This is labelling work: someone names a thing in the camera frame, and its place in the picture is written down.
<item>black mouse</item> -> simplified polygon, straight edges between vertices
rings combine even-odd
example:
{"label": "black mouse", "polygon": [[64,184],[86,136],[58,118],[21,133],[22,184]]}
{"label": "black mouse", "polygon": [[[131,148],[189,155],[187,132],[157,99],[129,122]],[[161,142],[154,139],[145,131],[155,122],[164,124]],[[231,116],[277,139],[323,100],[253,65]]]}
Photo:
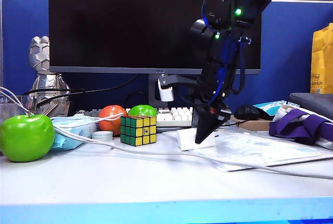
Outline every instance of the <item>black mouse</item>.
{"label": "black mouse", "polygon": [[257,120],[260,117],[260,112],[258,108],[250,104],[243,104],[238,107],[234,116],[240,120]]}

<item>green led light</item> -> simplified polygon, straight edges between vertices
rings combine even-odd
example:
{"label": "green led light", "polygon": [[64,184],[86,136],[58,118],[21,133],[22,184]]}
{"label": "green led light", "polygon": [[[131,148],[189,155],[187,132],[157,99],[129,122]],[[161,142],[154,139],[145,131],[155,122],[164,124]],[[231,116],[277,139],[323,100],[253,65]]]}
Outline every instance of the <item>green led light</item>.
{"label": "green led light", "polygon": [[237,8],[236,11],[235,11],[235,15],[236,16],[240,16],[242,13],[241,9],[240,8]]}

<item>cardboard box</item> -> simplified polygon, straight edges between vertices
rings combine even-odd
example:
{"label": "cardboard box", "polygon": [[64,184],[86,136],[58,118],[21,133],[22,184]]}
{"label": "cardboard box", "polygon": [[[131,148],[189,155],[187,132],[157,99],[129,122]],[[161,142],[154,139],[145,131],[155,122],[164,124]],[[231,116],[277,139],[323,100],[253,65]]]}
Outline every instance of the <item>cardboard box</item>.
{"label": "cardboard box", "polygon": [[[232,121],[235,122],[242,122],[243,120],[235,118],[233,115],[231,115],[230,118]],[[248,130],[257,130],[257,131],[263,131],[263,130],[269,130],[270,128],[270,120],[265,119],[258,119],[258,120],[249,120],[245,123],[237,124],[236,126],[248,129]]]}

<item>monitor bezel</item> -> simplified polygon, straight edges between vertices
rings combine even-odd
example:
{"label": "monitor bezel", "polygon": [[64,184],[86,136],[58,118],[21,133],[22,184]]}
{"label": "monitor bezel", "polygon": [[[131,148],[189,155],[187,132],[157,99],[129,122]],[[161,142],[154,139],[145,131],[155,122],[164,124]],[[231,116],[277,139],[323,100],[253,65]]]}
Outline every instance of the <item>monitor bezel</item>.
{"label": "monitor bezel", "polygon": [[[163,68],[115,68],[115,67],[59,67],[50,66],[51,72],[79,73],[140,73],[140,74],[179,74],[198,75],[202,69],[163,69]],[[260,74],[260,69],[245,69],[245,74]]]}

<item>white desk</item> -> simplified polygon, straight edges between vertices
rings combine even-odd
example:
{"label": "white desk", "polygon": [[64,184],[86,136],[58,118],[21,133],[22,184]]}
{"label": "white desk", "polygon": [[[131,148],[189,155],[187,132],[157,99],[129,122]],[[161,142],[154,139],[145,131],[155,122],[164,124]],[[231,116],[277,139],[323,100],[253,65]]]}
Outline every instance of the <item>white desk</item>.
{"label": "white desk", "polygon": [[[174,140],[160,135],[158,143],[135,149],[176,148]],[[222,172],[195,157],[134,155],[84,144],[29,163],[0,157],[0,165],[0,222],[5,224],[333,218],[332,180]],[[333,176],[333,160],[279,168]]]}

